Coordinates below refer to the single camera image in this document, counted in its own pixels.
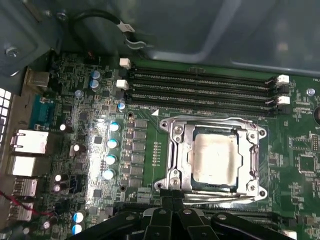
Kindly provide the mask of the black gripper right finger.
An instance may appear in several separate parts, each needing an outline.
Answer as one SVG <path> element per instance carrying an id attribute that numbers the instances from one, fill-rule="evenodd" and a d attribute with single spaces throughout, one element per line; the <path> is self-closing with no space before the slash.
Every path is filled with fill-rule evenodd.
<path id="1" fill-rule="evenodd" d="M 287 235 L 227 212 L 218 212 L 204 221 L 194 209 L 185 208 L 184 193 L 173 190 L 173 207 L 191 240 L 286 240 Z"/>

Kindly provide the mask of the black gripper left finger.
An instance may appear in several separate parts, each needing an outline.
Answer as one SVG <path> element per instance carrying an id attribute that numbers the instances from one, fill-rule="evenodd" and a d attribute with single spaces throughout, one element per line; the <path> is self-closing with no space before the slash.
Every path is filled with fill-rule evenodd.
<path id="1" fill-rule="evenodd" d="M 161 207 L 123 211 L 84 231 L 86 240 L 170 240 L 173 191 L 161 190 Z"/>

